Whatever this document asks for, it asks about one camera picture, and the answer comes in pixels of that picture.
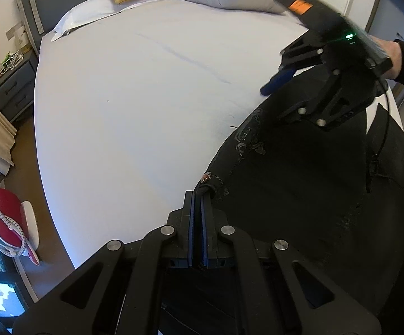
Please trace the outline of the person's right hand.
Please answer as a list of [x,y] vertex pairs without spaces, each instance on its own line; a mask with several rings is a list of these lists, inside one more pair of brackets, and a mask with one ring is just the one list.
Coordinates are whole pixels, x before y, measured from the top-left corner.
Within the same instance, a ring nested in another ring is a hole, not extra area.
[[398,77],[402,66],[401,46],[398,42],[383,39],[379,40],[379,44],[388,54],[392,62],[392,68],[385,72],[383,77],[387,80],[395,80]]

